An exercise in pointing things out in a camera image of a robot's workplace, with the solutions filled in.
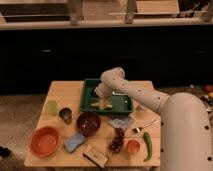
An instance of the orange bowl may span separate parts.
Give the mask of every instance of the orange bowl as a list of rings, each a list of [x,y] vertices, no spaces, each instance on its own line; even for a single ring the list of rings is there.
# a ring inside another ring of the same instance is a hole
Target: orange bowl
[[[37,157],[54,153],[59,146],[59,132],[52,126],[37,129],[30,138],[30,152]]]

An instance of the green cup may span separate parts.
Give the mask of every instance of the green cup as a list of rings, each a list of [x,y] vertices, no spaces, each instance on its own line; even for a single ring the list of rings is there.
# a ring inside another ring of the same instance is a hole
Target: green cup
[[[58,114],[58,104],[56,101],[54,100],[49,100],[46,104],[45,104],[45,112],[47,114],[50,115],[57,115]]]

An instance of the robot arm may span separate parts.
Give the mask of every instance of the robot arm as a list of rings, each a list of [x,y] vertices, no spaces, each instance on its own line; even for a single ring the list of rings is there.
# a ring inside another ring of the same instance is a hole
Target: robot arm
[[[188,93],[167,95],[124,79],[122,68],[105,71],[96,94],[106,100],[119,90],[161,116],[161,171],[212,171],[213,156],[208,114]]]

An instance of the table leg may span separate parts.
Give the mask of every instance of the table leg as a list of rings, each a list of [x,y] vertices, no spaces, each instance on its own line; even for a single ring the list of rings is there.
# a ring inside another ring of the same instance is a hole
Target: table leg
[[[149,171],[160,171],[160,167],[151,167]]]
[[[55,171],[54,167],[45,167],[45,169],[47,169],[47,171]]]

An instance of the orange object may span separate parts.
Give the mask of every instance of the orange object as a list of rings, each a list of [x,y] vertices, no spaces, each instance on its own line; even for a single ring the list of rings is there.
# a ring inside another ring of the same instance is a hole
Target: orange object
[[[59,132],[52,126],[37,129],[30,138],[30,152],[37,157],[46,157],[56,151],[59,145]]]
[[[140,143],[136,140],[129,140],[126,145],[126,151],[129,154],[136,154],[140,150]]]
[[[209,92],[208,96],[213,99],[213,91],[212,92]]]

